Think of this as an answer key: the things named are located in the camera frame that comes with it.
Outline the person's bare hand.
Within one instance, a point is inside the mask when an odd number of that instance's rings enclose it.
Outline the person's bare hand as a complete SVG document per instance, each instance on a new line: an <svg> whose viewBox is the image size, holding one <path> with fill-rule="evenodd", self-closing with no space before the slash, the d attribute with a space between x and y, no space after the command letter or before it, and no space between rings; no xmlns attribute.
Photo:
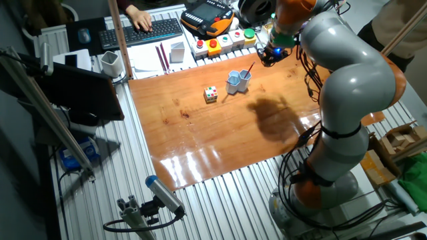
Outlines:
<svg viewBox="0 0 427 240"><path fill-rule="evenodd" d="M125 12L138 31L152 31L151 16L148 12L141 11L134 5L129 5Z"/></svg>

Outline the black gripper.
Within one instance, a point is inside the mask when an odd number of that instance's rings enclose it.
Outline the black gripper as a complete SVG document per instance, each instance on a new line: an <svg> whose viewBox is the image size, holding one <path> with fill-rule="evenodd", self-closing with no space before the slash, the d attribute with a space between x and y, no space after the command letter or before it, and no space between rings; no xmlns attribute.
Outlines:
<svg viewBox="0 0 427 240"><path fill-rule="evenodd" d="M277 62L289 57L292 54L292 50L266 45L265 47L257 48L257 54L264 67L272 67Z"/></svg>

